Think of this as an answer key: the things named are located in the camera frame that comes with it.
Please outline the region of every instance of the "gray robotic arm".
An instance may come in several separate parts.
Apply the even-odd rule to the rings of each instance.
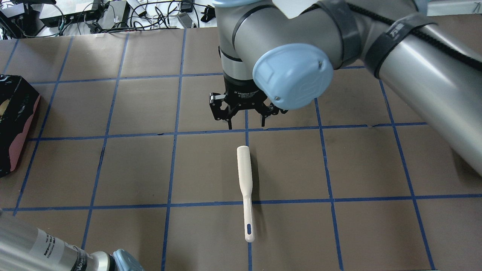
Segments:
[[[231,128],[239,110],[255,109],[264,125],[359,58],[482,174],[482,57],[422,14],[427,1],[321,0],[293,19],[269,0],[214,5],[226,85],[210,94],[215,119]]]

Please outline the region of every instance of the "table surface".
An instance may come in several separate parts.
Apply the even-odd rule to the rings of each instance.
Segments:
[[[482,52],[480,15],[436,19]],[[249,111],[230,131],[208,105],[224,92],[217,40],[198,28],[0,41],[0,70],[42,95],[0,206],[148,271],[480,270],[482,178],[363,63],[265,129]]]

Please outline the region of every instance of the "white plastic utensil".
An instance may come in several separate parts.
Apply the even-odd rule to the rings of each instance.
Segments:
[[[247,242],[254,241],[253,225],[253,203],[251,193],[253,192],[253,174],[251,172],[251,158],[249,147],[238,147],[238,176],[242,193],[242,203],[244,208],[244,238]]]

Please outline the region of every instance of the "grid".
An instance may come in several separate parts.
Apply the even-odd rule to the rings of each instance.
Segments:
[[[330,179],[330,170],[329,170],[329,161],[330,157],[327,155],[326,151],[326,144],[325,144],[325,136],[324,132],[329,130],[329,129],[344,129],[344,128],[369,128],[370,126],[367,124],[351,124],[351,125],[323,125],[322,124],[322,114],[320,113],[320,107],[318,100],[315,99],[315,108],[316,108],[316,116],[318,120],[318,125],[317,126],[306,126],[306,127],[285,127],[285,128],[267,128],[267,129],[261,129],[261,128],[249,128],[249,121],[248,121],[248,112],[245,111],[245,128],[244,129],[237,129],[237,130],[209,130],[209,131],[191,131],[191,132],[180,132],[178,131],[179,127],[179,114],[180,114],[180,103],[181,103],[181,90],[182,90],[182,83],[183,83],[183,78],[186,77],[197,77],[197,76],[211,76],[211,75],[222,75],[222,73],[200,73],[200,74],[183,74],[183,67],[184,67],[184,56],[185,56],[185,49],[186,49],[186,35],[187,31],[184,30],[183,33],[183,45],[182,45],[182,54],[181,54],[181,67],[179,70],[179,74],[176,75],[163,75],[163,76],[147,76],[147,77],[121,77],[121,72],[122,72],[122,65],[125,59],[126,55],[126,49],[127,45],[129,42],[129,34],[126,35],[125,42],[123,45],[123,51],[122,51],[122,57],[120,61],[120,66],[119,70],[117,73],[116,78],[105,78],[105,79],[86,79],[86,80],[70,80],[70,81],[61,81],[62,73],[64,70],[64,67],[67,62],[67,58],[69,56],[70,49],[72,47],[72,43],[74,40],[74,37],[70,38],[69,45],[67,48],[67,52],[65,54],[62,66],[60,68],[60,72],[58,74],[57,80],[56,81],[46,81],[46,82],[33,82],[32,84],[35,86],[37,84],[48,84],[48,83],[53,83],[55,84],[52,96],[50,98],[50,103],[47,108],[47,112],[45,114],[45,117],[42,121],[41,129],[37,137],[29,139],[29,141],[35,142],[35,147],[31,156],[31,159],[28,164],[28,169],[27,173],[25,175],[24,182],[22,184],[22,188],[20,190],[20,195],[18,197],[16,207],[15,208],[5,208],[5,211],[13,211],[13,214],[16,215],[18,212],[23,212],[23,211],[44,211],[44,210],[88,210],[88,217],[86,221],[86,227],[85,227],[85,232],[84,232],[84,237],[83,237],[83,242],[82,242],[82,248],[85,248],[86,245],[86,240],[89,234],[89,226],[91,222],[91,217],[92,217],[92,211],[93,210],[106,210],[106,209],[137,209],[137,208],[165,208],[166,209],[166,219],[165,219],[165,225],[164,225],[164,237],[163,237],[163,245],[162,245],[162,263],[161,263],[161,270],[166,269],[166,251],[169,247],[169,220],[170,220],[170,214],[171,214],[171,209],[172,208],[182,208],[182,207],[193,207],[193,206],[224,206],[224,205],[242,205],[242,201],[228,201],[228,202],[199,202],[199,203],[172,203],[172,190],[173,190],[173,179],[174,179],[174,169],[176,166],[176,147],[177,147],[177,137],[179,135],[201,135],[201,134],[221,134],[221,133],[239,133],[242,134],[244,133],[245,135],[245,144],[249,146],[250,144],[250,133],[251,132],[266,132],[266,131],[292,131],[292,130],[318,130],[320,134],[320,144],[321,144],[321,149],[322,149],[322,154],[323,154],[323,161],[324,161],[324,172],[326,175],[326,180],[327,180],[327,188],[328,188],[328,198],[319,198],[319,199],[296,199],[296,200],[260,200],[260,201],[254,201],[253,204],[296,204],[296,203],[329,203],[331,205],[331,214],[332,214],[332,220],[333,220],[333,228],[334,228],[334,236],[335,236],[335,243],[336,243],[336,252],[337,252],[337,257],[338,257],[338,265],[340,270],[344,270],[344,264],[343,264],[343,247],[340,244],[340,238],[339,238],[339,232],[338,232],[338,224],[337,224],[337,217],[336,217],[336,211],[335,211],[335,203],[343,203],[343,202],[377,202],[377,201],[412,201],[415,213],[416,213],[416,218],[418,221],[420,233],[423,239],[423,244],[425,246],[426,254],[429,260],[429,265],[431,269],[435,269],[436,265],[434,263],[434,260],[432,259],[432,255],[430,252],[430,246],[429,246],[429,240],[427,239],[427,236],[425,234],[425,229],[424,229],[424,224],[422,221],[421,214],[419,212],[418,208],[418,201],[420,200],[427,200],[427,199],[453,199],[453,198],[482,198],[481,193],[462,193],[462,194],[447,194],[447,195],[416,195],[414,192],[414,188],[412,186],[412,182],[410,179],[410,173],[409,169],[407,167],[406,161],[405,161],[405,156],[404,152],[402,149],[402,144],[399,139],[398,131],[397,128],[401,126],[422,126],[422,125],[427,125],[425,122],[403,122],[403,123],[396,123],[393,119],[392,112],[390,110],[390,104],[387,98],[387,94],[385,91],[385,87],[382,83],[382,81],[379,82],[380,84],[380,91],[383,94],[383,98],[385,100],[386,106],[387,106],[387,111],[388,111],[388,116],[390,119],[390,123],[383,123],[383,124],[377,124],[373,125],[373,127],[391,127],[393,129],[393,134],[395,136],[398,152],[400,154],[400,159],[402,162],[403,166],[403,171],[405,173],[406,181],[410,190],[410,196],[394,196],[394,197],[360,197],[360,198],[337,198],[334,197],[333,192],[332,192],[332,186],[331,186],[331,179]],[[7,65],[4,69],[4,73],[7,71],[8,66],[12,60],[13,54],[17,48],[18,41],[15,43],[15,46],[13,47],[13,51],[10,54],[9,60],[7,62]],[[346,67],[346,69],[363,69],[363,66],[353,66],[353,67]],[[114,134],[111,135],[109,134],[109,128],[110,128],[110,123],[112,119],[112,114],[114,110],[114,105],[116,103],[116,95],[117,91],[119,88],[119,82],[122,80],[132,80],[132,79],[149,79],[149,78],[178,78],[179,79],[179,86],[178,86],[178,94],[177,94],[177,104],[176,104],[176,117],[175,117],[175,129],[173,133],[162,133],[162,134]],[[107,126],[105,129],[105,134],[102,136],[79,136],[79,137],[42,137],[45,125],[47,123],[47,119],[49,117],[49,113],[51,111],[51,105],[52,101],[55,98],[55,94],[57,91],[57,88],[60,84],[63,83],[73,83],[73,82],[87,82],[87,81],[115,81],[115,90],[114,94],[112,97],[112,104],[110,106],[110,111],[108,115],[108,121],[107,121]],[[107,145],[107,141],[110,138],[121,138],[121,137],[138,137],[138,136],[172,136],[174,138],[173,140],[173,152],[172,152],[172,157],[171,157],[171,170],[170,170],[170,177],[169,177],[169,190],[168,190],[168,199],[166,204],[139,204],[139,205],[94,205],[95,202],[95,197],[96,197],[96,190],[97,190],[97,185],[99,182],[99,177],[101,173],[101,168],[103,164],[103,159],[104,159],[104,151]],[[31,166],[33,164],[33,161],[36,157],[37,149],[39,146],[39,143],[41,141],[60,141],[60,140],[92,140],[92,139],[103,139],[103,145],[102,145],[102,152],[99,158],[99,163],[97,167],[97,173],[95,176],[95,183],[94,183],[94,189],[92,191],[92,198],[90,201],[89,206],[54,206],[54,207],[21,207],[21,201],[22,201],[22,196],[25,190],[25,187],[28,183],[29,180],[29,173]],[[247,250],[248,250],[248,270],[252,271],[253,270],[253,251],[252,251],[252,245],[247,244]]]

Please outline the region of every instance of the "silver tube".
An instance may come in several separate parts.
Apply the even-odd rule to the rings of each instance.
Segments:
[[[80,251],[86,258],[79,258],[75,247],[0,209],[0,271],[71,271],[83,266],[85,259],[86,271],[107,271],[113,264],[105,252]]]
[[[388,55],[380,78],[482,175],[482,72],[408,36]]]

